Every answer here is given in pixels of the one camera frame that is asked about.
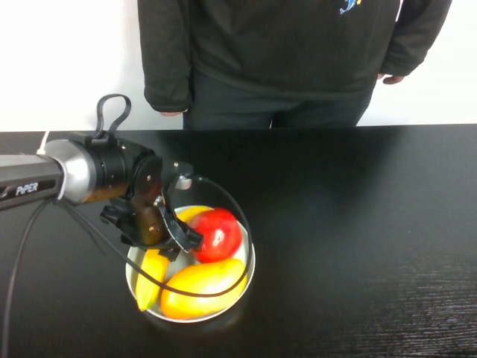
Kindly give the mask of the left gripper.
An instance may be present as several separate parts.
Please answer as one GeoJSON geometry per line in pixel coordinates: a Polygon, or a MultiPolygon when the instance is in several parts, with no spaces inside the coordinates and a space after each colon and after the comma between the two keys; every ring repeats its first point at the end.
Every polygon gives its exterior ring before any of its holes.
{"type": "Polygon", "coordinates": [[[100,220],[119,230],[123,244],[143,251],[157,249],[170,262],[177,259],[180,249],[189,253],[199,249],[203,241],[201,234],[177,217],[165,196],[158,196],[154,203],[139,197],[128,199],[125,219],[106,205],[100,220]]]}

